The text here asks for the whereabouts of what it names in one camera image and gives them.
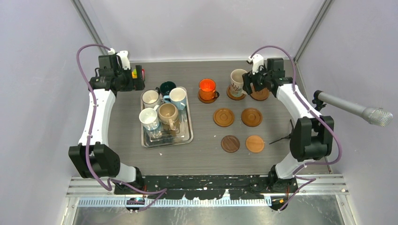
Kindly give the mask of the white mug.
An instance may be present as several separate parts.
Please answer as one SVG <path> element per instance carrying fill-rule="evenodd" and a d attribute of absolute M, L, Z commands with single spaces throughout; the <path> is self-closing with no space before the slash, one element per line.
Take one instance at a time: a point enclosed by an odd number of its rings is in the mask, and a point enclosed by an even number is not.
<path fill-rule="evenodd" d="M 141 96 L 144 108 L 154 108 L 161 105 L 160 92 L 158 90 L 147 90 Z"/>

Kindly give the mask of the ringed wooden coaster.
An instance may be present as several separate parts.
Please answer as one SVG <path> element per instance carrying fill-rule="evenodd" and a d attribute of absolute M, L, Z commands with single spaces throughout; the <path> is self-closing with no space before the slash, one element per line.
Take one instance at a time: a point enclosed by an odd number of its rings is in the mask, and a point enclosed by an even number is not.
<path fill-rule="evenodd" d="M 210 104 L 210 103 L 213 103 L 213 102 L 215 102 L 217 100 L 217 98 L 212 98 L 210 100 L 202 99 L 199 93 L 198 93 L 198 99 L 199 99 L 200 102 L 202 102 L 204 104 Z"/>
<path fill-rule="evenodd" d="M 231 92 L 230 92 L 230 86 L 227 88 L 227 96 L 228 96 L 230 99 L 235 100 L 235 101 L 242 100 L 242 99 L 244 99 L 244 98 L 246 97 L 245 94 L 242 94 L 242 95 L 239 96 L 239 97 L 233 96 L 233 95 L 231 94 Z"/>
<path fill-rule="evenodd" d="M 241 113 L 241 121 L 248 127 L 256 127 L 262 123 L 262 113 L 255 108 L 246 108 Z"/>
<path fill-rule="evenodd" d="M 256 101 L 264 101 L 268 99 L 270 93 L 267 88 L 261 90 L 261 91 L 253 91 L 250 95 L 250 97 Z"/>
<path fill-rule="evenodd" d="M 228 127 L 233 124 L 234 113 L 228 108 L 219 108 L 213 114 L 213 120 L 220 127 Z"/>

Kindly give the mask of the small white cup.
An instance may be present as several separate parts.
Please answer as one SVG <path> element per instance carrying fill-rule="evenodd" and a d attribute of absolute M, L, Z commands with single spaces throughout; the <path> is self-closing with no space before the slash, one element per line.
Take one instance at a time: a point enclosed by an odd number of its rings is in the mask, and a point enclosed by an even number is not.
<path fill-rule="evenodd" d="M 159 105 L 154 108 L 145 108 L 139 114 L 139 120 L 143 126 L 148 131 L 156 130 L 160 125 L 160 120 L 158 118 Z"/>

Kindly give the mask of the beige tall mug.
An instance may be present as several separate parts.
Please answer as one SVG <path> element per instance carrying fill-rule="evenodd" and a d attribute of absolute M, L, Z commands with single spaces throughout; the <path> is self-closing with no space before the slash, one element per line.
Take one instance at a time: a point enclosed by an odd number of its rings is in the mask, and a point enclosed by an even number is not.
<path fill-rule="evenodd" d="M 230 92 L 233 96 L 239 97 L 242 95 L 243 90 L 243 75 L 246 74 L 247 71 L 244 69 L 235 69 L 230 74 Z"/>

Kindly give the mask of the light blue mug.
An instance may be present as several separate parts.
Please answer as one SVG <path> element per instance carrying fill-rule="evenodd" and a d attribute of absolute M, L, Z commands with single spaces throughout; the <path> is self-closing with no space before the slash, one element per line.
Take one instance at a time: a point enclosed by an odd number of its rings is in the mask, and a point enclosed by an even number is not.
<path fill-rule="evenodd" d="M 163 97 L 164 103 L 172 103 L 179 111 L 187 106 L 187 93 L 184 88 L 177 87 L 170 91 L 169 95 Z"/>

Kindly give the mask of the cream mug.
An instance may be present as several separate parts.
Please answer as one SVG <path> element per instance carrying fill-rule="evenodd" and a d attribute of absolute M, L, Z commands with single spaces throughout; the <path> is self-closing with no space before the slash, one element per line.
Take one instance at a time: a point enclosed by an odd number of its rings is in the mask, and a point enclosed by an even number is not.
<path fill-rule="evenodd" d="M 159 107 L 158 117 L 163 124 L 168 125 L 171 130 L 175 130 L 179 111 L 172 103 L 164 103 Z"/>

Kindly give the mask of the orange translucent cup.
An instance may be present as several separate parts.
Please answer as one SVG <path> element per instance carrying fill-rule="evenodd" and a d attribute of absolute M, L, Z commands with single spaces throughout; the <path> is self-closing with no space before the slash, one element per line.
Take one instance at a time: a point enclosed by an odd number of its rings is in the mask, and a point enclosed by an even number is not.
<path fill-rule="evenodd" d="M 202 99 L 210 100 L 218 98 L 219 92 L 216 90 L 216 83 L 212 79 L 203 79 L 199 82 L 199 94 Z"/>

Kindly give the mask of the light wooden coaster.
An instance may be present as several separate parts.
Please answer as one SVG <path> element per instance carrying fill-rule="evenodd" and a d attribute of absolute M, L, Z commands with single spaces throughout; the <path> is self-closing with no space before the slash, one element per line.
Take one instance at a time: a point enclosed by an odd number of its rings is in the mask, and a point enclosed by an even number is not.
<path fill-rule="evenodd" d="M 249 136 L 245 141 L 245 145 L 247 149 L 252 153 L 259 153 L 265 148 L 265 143 L 263 139 L 258 135 Z"/>

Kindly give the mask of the dark walnut coaster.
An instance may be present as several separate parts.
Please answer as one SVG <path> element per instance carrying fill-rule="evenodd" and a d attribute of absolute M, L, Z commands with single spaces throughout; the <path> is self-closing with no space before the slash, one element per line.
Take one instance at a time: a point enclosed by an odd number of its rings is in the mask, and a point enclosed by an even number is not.
<path fill-rule="evenodd" d="M 221 140 L 221 147 L 225 152 L 234 153 L 240 148 L 240 141 L 233 135 L 227 135 Z"/>

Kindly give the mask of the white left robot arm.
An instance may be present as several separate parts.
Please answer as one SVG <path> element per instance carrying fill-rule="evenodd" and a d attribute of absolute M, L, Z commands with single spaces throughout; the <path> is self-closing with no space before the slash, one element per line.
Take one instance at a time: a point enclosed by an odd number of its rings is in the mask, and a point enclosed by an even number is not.
<path fill-rule="evenodd" d="M 131 68 L 128 51 L 109 52 L 99 56 L 99 67 L 94 72 L 94 77 L 84 77 L 89 109 L 78 144 L 69 148 L 69 158 L 82 178 L 95 179 L 107 190 L 111 182 L 119 183 L 139 194 L 144 188 L 141 172 L 123 164 L 109 147 L 108 130 L 117 93 L 144 89 L 142 67 Z"/>

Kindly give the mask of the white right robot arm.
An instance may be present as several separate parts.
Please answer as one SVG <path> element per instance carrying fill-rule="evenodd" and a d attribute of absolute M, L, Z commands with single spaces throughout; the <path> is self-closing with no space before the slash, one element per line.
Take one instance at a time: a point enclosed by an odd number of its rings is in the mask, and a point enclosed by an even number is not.
<path fill-rule="evenodd" d="M 300 93 L 293 78 L 285 76 L 282 58 L 264 58 L 255 54 L 247 61 L 252 69 L 243 74 L 243 91 L 268 89 L 286 107 L 295 121 L 290 138 L 290 152 L 278 164 L 271 167 L 267 178 L 267 188 L 281 192 L 291 185 L 294 176 L 306 163 L 313 163 L 330 155 L 334 120 L 322 116 Z"/>

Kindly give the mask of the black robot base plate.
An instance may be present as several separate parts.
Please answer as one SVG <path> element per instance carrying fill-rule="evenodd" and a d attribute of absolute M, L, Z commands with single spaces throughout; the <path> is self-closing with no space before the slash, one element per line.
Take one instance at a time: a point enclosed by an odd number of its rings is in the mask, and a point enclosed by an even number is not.
<path fill-rule="evenodd" d="M 260 199 L 261 194 L 292 194 L 296 180 L 275 180 L 266 175 L 148 175 L 131 183 L 147 198 L 168 200 L 219 200 L 229 194 L 232 200 Z"/>

